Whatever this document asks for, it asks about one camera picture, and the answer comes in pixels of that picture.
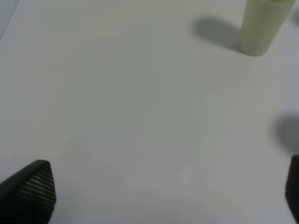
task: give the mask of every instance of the pale green cylinder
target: pale green cylinder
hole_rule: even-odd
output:
[[[240,50],[246,55],[267,52],[296,0],[247,0]]]

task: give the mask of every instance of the white table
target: white table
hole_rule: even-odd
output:
[[[20,1],[0,41],[0,181],[49,160],[52,224],[293,224],[273,127],[299,111],[299,25],[246,56],[230,45],[244,7]]]

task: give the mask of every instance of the cylindrical container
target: cylindrical container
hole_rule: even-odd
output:
[[[296,0],[247,0],[240,50],[246,55],[267,52]]]

